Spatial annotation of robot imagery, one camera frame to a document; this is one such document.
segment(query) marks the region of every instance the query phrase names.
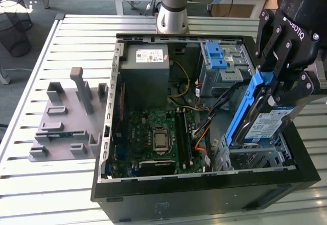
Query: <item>yellow wire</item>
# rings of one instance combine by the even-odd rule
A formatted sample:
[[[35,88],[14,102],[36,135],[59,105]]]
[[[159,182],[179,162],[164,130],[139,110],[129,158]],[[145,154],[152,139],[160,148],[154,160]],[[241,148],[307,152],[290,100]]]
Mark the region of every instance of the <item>yellow wire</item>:
[[[185,75],[186,75],[186,77],[187,77],[187,79],[188,79],[188,86],[187,86],[187,88],[186,88],[186,90],[185,90],[185,92],[183,92],[183,93],[181,93],[181,94],[178,94],[178,95],[169,95],[168,97],[169,98],[174,98],[174,97],[180,97],[180,96],[183,96],[183,95],[185,95],[188,91],[189,91],[189,88],[190,88],[190,78],[189,78],[189,75],[188,75],[188,73],[186,73],[186,71],[185,71],[185,69],[182,67],[182,65],[180,65],[178,62],[175,62],[174,61],[174,63],[176,63],[182,70],[183,70],[183,72],[185,73]]]

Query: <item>blue plastic bracket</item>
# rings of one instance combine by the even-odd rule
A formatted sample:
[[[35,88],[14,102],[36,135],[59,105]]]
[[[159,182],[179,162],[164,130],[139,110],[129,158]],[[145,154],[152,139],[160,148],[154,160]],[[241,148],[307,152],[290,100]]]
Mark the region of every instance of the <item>blue plastic bracket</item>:
[[[254,93],[256,88],[261,85],[265,84],[266,86],[269,85],[273,78],[273,72],[260,72],[257,71],[255,75],[252,76],[250,84],[246,90],[246,93],[241,101],[239,108],[237,109],[236,114],[227,130],[226,133],[226,141],[227,145],[230,146],[232,142],[232,136],[236,131],[237,127],[239,126],[246,110],[248,107],[251,107],[254,103]]]
[[[210,68],[220,69],[228,67],[223,56],[224,51],[220,49],[219,43],[208,41],[205,43],[205,49],[210,60]]]

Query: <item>gray carpet floor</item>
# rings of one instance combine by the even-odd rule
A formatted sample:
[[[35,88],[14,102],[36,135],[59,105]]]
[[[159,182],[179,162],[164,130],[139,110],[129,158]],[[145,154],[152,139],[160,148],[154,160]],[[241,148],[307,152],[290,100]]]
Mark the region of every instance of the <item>gray carpet floor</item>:
[[[41,1],[25,1],[25,4],[32,9],[30,18],[33,27],[27,31],[32,49],[23,57],[13,58],[0,45],[0,64],[4,69],[34,68],[57,13],[116,15],[114,2],[50,1],[49,9],[44,9]],[[125,2],[124,13],[125,15],[143,14],[147,4],[147,2],[141,2],[135,5],[135,10],[131,10],[129,4]],[[189,4],[188,14],[189,16],[210,16],[204,4]],[[7,73],[12,79],[11,84],[4,86],[0,83],[0,123],[2,124],[9,124],[30,76],[30,72],[24,70],[8,71]],[[4,133],[5,129],[0,128],[0,140]]]

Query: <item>green circuit board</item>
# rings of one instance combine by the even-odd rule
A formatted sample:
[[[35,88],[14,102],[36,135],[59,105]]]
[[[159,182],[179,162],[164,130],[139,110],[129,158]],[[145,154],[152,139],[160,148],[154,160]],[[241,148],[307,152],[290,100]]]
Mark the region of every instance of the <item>green circuit board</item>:
[[[190,132],[195,128],[193,111],[186,112],[187,127]],[[160,133],[168,134],[168,148],[156,150],[155,136]],[[118,152],[124,156],[117,161],[116,169],[121,177],[132,177],[132,168],[140,161],[172,160],[176,162],[175,174],[202,172],[200,155],[192,157],[193,165],[181,168],[179,165],[178,141],[176,137],[175,111],[134,111],[130,112],[127,130],[127,145],[118,147]]]

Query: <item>label sticker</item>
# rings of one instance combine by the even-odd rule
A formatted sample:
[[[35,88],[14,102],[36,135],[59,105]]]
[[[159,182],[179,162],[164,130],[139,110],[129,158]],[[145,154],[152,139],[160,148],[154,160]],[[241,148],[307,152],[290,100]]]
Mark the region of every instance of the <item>label sticker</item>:
[[[225,61],[233,61],[233,57],[232,56],[230,56],[230,57],[226,56]]]
[[[212,147],[218,147],[218,143],[219,143],[219,141],[217,139],[214,139]]]
[[[269,139],[281,126],[282,118],[294,107],[274,107],[270,113],[261,113],[245,136],[245,142],[259,142]]]
[[[137,50],[136,51],[137,63],[163,63],[164,52],[160,49]]]
[[[200,97],[200,89],[199,88],[195,88],[195,96]]]
[[[205,155],[204,161],[208,166],[210,166],[211,160],[209,159],[208,155]]]

